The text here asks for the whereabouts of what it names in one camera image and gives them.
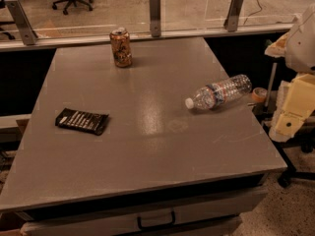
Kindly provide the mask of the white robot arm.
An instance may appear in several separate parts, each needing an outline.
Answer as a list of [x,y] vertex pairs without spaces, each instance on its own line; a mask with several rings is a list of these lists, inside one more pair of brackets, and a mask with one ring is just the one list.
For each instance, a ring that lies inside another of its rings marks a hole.
[[273,141],[285,143],[315,111],[315,4],[295,20],[289,32],[269,45],[265,54],[283,57],[286,66],[296,72],[290,82],[281,82],[269,131]]

